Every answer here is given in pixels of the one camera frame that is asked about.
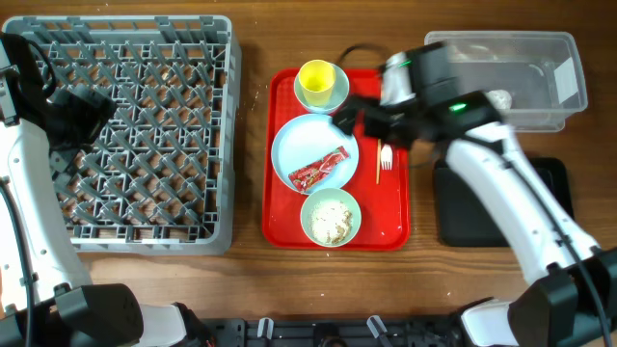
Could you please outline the wooden chopstick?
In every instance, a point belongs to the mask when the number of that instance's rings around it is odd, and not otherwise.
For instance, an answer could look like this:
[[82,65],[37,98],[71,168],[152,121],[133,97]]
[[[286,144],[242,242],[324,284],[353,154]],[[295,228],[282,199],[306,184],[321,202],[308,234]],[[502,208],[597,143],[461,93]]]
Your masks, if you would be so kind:
[[381,139],[377,140],[377,150],[376,150],[376,184],[380,184],[381,177],[381,147],[382,141]]

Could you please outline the white plastic fork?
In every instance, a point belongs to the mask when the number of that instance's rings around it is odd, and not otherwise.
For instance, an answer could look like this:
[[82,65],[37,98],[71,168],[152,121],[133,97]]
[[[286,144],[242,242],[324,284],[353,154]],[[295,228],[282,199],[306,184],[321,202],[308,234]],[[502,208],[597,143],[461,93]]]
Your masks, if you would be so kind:
[[390,145],[383,145],[380,151],[381,169],[388,171],[393,165],[393,151]]

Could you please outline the red snack wrapper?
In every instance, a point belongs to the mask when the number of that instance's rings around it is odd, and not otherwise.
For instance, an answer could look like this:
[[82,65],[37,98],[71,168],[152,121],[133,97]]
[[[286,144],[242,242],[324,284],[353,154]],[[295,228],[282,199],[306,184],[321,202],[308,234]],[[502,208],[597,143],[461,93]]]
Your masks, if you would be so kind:
[[347,150],[343,146],[339,146],[321,159],[290,173],[288,178],[297,191],[305,193],[325,179],[338,164],[348,158]]

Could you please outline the green bowl with food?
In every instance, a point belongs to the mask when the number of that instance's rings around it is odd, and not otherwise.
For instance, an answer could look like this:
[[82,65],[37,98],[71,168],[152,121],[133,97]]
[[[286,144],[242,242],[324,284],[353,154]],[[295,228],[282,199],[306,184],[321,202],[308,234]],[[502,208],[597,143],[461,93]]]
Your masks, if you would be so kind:
[[308,239],[321,247],[338,248],[353,240],[362,224],[360,205],[351,194],[326,188],[304,201],[300,222]]

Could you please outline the white napkin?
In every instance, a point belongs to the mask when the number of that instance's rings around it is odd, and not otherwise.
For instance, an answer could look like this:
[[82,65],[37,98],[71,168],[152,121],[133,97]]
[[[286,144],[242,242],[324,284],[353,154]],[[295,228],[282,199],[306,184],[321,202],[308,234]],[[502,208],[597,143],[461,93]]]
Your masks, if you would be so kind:
[[512,95],[505,90],[492,90],[486,96],[498,110],[509,110],[512,107]]

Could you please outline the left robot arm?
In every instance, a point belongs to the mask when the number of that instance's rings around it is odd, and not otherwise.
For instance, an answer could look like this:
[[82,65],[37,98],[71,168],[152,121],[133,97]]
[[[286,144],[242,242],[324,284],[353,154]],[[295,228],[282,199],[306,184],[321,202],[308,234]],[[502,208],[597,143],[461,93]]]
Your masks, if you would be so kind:
[[1,37],[1,342],[5,346],[211,346],[181,303],[140,304],[96,284],[73,248],[52,174],[90,146],[116,103],[84,85],[59,91],[40,46]]

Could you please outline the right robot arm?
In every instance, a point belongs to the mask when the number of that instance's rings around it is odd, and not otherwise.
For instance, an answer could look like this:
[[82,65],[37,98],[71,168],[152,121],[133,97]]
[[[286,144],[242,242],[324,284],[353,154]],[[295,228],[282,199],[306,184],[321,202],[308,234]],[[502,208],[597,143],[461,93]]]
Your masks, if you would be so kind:
[[530,165],[513,128],[482,92],[463,93],[440,42],[380,67],[379,97],[349,96],[333,123],[399,147],[442,144],[447,166],[478,197],[518,259],[527,289],[460,314],[475,346],[580,346],[616,328],[616,253],[603,250]]

